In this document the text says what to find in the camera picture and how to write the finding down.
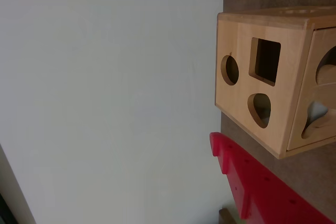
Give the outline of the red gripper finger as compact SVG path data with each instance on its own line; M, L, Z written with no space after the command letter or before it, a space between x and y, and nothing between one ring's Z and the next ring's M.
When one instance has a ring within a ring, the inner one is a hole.
M247 223L332 222L233 140L218 132L209 140Z

